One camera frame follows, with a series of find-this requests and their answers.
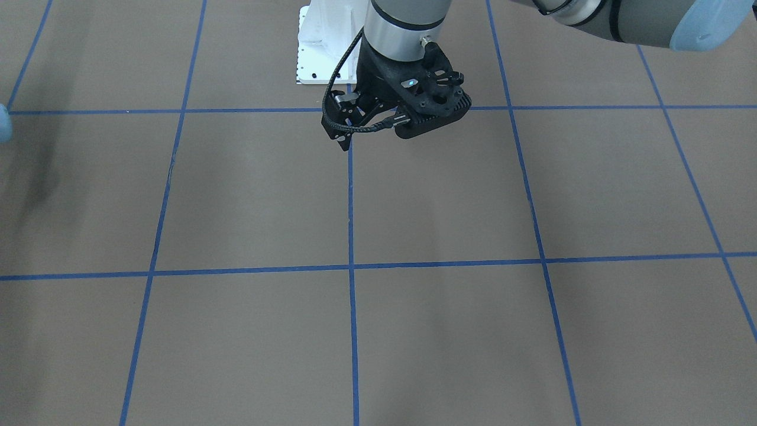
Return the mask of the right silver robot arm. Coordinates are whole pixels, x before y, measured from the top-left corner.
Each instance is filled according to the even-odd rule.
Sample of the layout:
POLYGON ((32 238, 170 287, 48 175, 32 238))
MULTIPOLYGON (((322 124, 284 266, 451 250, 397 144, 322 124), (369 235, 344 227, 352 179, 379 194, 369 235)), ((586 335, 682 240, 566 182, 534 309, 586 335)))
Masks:
POLYGON ((0 104, 0 142, 7 143, 12 138, 12 133, 13 127, 8 109, 0 104))

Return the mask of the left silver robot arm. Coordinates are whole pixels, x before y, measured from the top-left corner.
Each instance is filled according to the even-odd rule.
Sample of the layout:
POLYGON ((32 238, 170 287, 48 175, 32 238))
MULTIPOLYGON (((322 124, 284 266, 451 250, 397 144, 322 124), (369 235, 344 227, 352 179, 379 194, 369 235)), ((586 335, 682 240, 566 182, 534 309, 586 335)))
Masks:
MULTIPOLYGON (((720 47, 754 1, 519 1, 543 21, 601 40, 701 52, 720 47)), ((439 43, 450 1, 369 1, 335 65, 320 124, 341 150, 358 133, 408 140, 461 120, 473 100, 439 43)))

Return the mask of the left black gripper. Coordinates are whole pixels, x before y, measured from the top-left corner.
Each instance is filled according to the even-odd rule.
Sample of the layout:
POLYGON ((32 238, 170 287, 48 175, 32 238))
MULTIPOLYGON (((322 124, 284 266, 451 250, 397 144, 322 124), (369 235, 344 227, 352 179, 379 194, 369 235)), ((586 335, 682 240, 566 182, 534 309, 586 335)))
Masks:
MULTIPOLYGON (((456 104, 464 76, 452 68, 441 46, 422 46, 421 59, 411 62, 389 59, 368 41, 362 41, 358 57, 358 91, 369 99, 400 104, 429 114, 449 114, 456 104)), ((360 120, 358 94, 327 89, 322 99, 321 125, 342 151, 352 144, 352 122, 360 120)))

